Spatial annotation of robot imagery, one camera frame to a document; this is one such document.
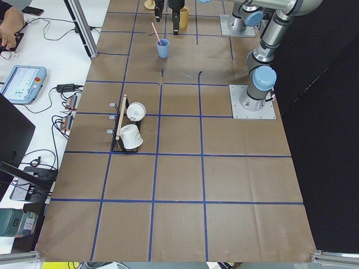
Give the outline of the person hand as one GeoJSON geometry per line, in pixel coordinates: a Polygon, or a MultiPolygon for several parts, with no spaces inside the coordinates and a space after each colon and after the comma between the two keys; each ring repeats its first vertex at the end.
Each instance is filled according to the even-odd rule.
{"type": "Polygon", "coordinates": [[[15,34],[24,26],[23,14],[15,7],[4,12],[1,23],[2,46],[7,50],[16,46],[15,34]]]}

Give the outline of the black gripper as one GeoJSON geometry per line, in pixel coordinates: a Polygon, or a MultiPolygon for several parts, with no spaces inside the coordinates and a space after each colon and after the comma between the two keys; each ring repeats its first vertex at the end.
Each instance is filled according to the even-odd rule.
{"type": "MultiPolygon", "coordinates": [[[[154,0],[154,13],[156,21],[160,22],[163,15],[164,0],[154,0]]],[[[179,34],[180,28],[180,9],[185,5],[185,0],[168,0],[168,7],[172,9],[173,35],[179,34]]]]}

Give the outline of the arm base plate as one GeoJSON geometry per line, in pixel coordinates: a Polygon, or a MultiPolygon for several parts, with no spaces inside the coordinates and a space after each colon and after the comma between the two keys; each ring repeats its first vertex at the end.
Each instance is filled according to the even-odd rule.
{"type": "Polygon", "coordinates": [[[241,18],[233,15],[220,15],[220,28],[222,36],[254,38],[254,27],[246,26],[241,18]]]}
{"type": "Polygon", "coordinates": [[[247,85],[229,85],[233,119],[276,120],[270,93],[262,100],[254,100],[247,94],[247,85]]]}

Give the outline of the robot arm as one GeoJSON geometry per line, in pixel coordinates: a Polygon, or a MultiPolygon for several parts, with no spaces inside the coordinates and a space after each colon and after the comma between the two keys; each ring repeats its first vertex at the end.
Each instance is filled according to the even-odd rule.
{"type": "Polygon", "coordinates": [[[260,44],[248,54],[248,87],[240,96],[241,105],[252,112],[261,110],[266,96],[277,80],[270,67],[274,52],[295,16],[302,16],[317,9],[322,1],[239,1],[244,8],[271,8],[275,12],[262,32],[260,44]]]}
{"type": "MultiPolygon", "coordinates": [[[[168,1],[172,9],[173,33],[178,35],[180,24],[185,22],[184,1],[168,1]]],[[[251,6],[249,1],[236,2],[232,14],[220,15],[220,26],[223,36],[237,36],[251,38],[255,36],[254,27],[259,25],[264,17],[260,7],[251,6]]]]}

